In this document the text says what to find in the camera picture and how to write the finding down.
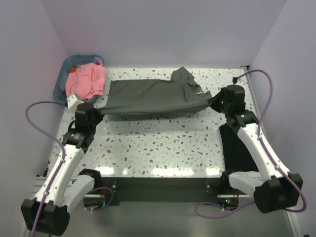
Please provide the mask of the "dark green t-shirt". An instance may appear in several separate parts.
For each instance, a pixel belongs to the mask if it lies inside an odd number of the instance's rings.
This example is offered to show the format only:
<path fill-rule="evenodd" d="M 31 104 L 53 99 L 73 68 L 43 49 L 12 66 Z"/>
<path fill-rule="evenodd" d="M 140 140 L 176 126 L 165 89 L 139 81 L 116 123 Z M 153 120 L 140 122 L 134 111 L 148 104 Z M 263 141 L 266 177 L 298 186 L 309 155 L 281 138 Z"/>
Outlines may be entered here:
<path fill-rule="evenodd" d="M 195 114 L 209 106 L 210 91 L 204 92 L 184 67 L 172 72 L 170 80 L 132 79 L 111 82 L 105 115 L 140 116 Z"/>

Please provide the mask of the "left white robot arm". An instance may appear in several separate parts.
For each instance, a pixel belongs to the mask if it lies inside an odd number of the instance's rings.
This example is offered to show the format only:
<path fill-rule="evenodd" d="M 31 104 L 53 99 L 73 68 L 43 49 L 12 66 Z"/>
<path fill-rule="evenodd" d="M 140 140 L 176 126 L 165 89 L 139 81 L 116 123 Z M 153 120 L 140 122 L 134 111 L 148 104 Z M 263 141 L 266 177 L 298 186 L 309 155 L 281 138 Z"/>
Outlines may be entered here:
<path fill-rule="evenodd" d="M 70 220 L 70 214 L 88 193 L 96 194 L 102 189 L 101 174 L 97 170 L 83 169 L 75 182 L 69 182 L 78 163 L 94 140 L 96 126 L 103 114 L 90 103 L 77 105 L 75 119 L 68 127 L 55 166 L 45 183 L 32 199 L 21 205 L 23 218 L 30 235 L 41 232 L 61 236 Z"/>

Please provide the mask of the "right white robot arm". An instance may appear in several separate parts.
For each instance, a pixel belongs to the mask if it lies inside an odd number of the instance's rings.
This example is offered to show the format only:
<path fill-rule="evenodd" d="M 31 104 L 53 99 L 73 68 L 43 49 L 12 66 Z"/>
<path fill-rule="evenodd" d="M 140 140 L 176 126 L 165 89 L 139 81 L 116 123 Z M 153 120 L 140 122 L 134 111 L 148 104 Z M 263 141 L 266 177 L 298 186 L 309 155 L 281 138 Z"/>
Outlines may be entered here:
<path fill-rule="evenodd" d="M 219 128 L 225 171 L 218 189 L 249 195 L 262 213 L 294 207 L 303 179 L 293 174 L 268 144 L 257 117 L 245 108 L 244 88 L 236 84 L 223 87 L 209 103 L 226 118 Z"/>

